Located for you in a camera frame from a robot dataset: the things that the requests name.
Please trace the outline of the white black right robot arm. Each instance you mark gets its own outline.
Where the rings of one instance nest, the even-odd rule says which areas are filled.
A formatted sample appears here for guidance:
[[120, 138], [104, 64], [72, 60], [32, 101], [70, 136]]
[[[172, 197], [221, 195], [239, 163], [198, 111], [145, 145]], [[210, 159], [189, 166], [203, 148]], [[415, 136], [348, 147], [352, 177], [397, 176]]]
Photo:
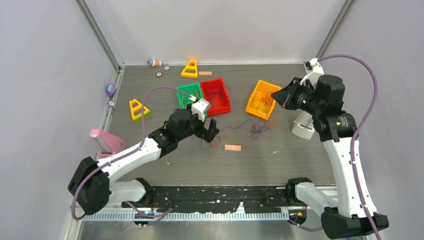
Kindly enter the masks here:
[[389, 226], [388, 217], [378, 212], [368, 192], [359, 156], [359, 128], [355, 118], [343, 110], [344, 93], [340, 77], [324, 74], [316, 84], [295, 77], [271, 94], [283, 109], [311, 115], [313, 128], [329, 156], [337, 199], [323, 193], [306, 177], [289, 179], [285, 198], [291, 205], [310, 207], [332, 240], [378, 234]]

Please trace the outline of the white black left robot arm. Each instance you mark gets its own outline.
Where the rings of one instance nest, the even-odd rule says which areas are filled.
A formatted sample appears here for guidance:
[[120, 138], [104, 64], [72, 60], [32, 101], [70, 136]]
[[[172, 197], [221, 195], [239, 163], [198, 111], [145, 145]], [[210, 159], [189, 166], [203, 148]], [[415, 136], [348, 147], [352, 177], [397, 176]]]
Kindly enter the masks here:
[[142, 177], [131, 181], [119, 179], [132, 170], [158, 160], [176, 150], [179, 142], [196, 136], [210, 143], [219, 133], [217, 121], [211, 118], [209, 127], [205, 120], [191, 110], [178, 108], [140, 143], [115, 155], [94, 160], [81, 160], [68, 191], [73, 195], [71, 210], [80, 206], [85, 215], [93, 215], [108, 204], [121, 202], [138, 203], [148, 207], [155, 197], [155, 190]]

